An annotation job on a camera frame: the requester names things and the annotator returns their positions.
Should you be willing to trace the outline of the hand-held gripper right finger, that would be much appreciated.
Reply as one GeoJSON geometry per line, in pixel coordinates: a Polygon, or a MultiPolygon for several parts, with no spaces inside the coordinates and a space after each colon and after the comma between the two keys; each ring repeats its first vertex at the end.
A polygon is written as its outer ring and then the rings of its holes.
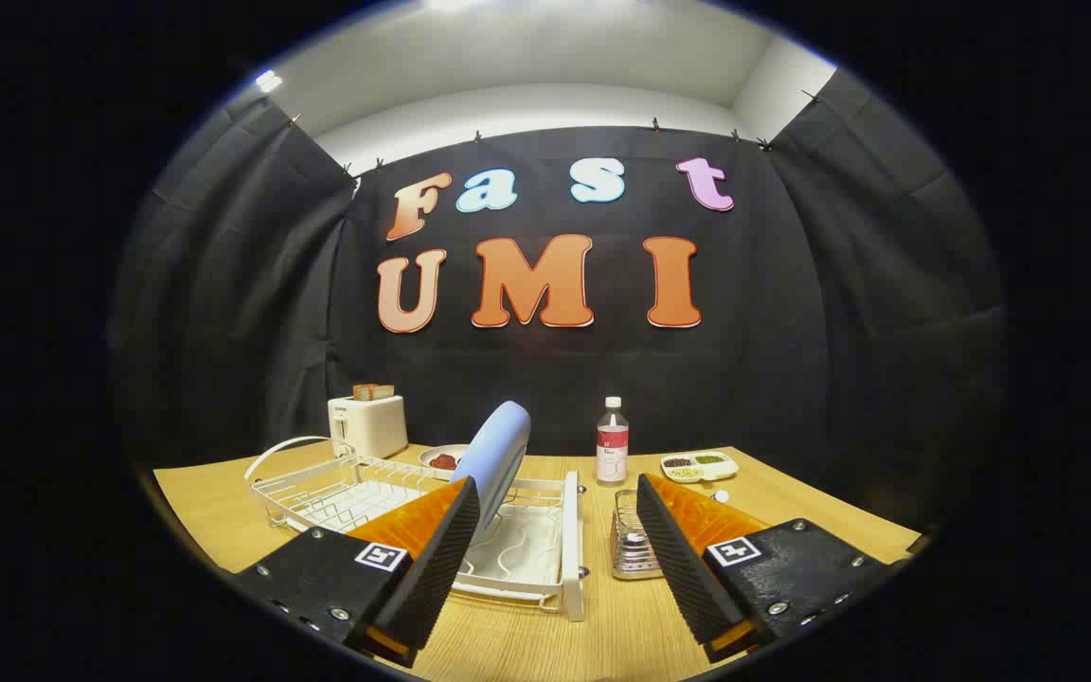
{"type": "Polygon", "coordinates": [[[663,476],[639,476],[636,508],[709,663],[796,637],[890,577],[890,565],[813,521],[767,526],[663,476]]]}

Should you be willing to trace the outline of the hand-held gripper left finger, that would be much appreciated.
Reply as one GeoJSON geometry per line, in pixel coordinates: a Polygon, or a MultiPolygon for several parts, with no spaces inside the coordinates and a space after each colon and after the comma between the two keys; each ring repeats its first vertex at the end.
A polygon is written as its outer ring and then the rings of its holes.
{"type": "Polygon", "coordinates": [[[411,668],[480,518],[463,476],[355,529],[307,529],[235,573],[233,587],[338,646],[411,668]]]}

